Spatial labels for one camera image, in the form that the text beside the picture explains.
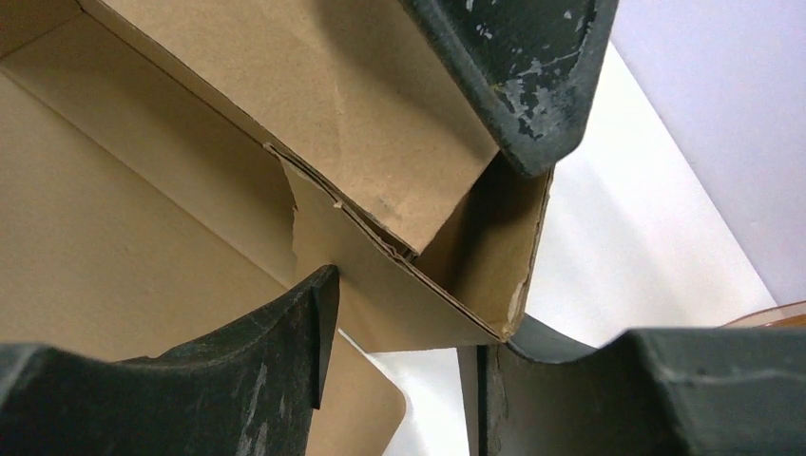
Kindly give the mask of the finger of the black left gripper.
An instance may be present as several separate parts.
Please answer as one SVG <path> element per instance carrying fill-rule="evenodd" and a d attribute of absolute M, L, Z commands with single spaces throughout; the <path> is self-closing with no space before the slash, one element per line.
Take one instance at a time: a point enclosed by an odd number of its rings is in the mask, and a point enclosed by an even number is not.
<path fill-rule="evenodd" d="M 406 0 L 516 172 L 536 177 L 585 134 L 617 0 Z"/>

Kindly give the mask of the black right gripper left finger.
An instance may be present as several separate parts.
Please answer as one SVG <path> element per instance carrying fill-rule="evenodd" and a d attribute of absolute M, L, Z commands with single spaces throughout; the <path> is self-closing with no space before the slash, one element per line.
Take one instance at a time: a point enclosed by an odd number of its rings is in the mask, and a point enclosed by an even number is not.
<path fill-rule="evenodd" d="M 104 362 L 1 348 L 5 455 L 302 455 L 322 403 L 339 273 L 164 354 Z"/>

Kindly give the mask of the brown cardboard box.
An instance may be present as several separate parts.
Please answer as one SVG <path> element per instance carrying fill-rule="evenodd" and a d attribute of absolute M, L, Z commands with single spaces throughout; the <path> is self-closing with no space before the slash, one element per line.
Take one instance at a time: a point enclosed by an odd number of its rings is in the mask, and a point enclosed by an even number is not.
<path fill-rule="evenodd" d="M 5 1 L 1 348 L 158 357 L 339 273 L 302 455 L 380 455 L 372 352 L 514 334 L 518 177 L 395 1 Z"/>

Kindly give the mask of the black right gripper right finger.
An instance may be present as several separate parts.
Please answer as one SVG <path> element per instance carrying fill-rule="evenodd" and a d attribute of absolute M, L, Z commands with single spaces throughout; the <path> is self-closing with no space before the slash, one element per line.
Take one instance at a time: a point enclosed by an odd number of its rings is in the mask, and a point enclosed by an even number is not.
<path fill-rule="evenodd" d="M 631 329 L 597 349 L 527 317 L 458 360 L 474 455 L 805 451 L 802 329 Z"/>

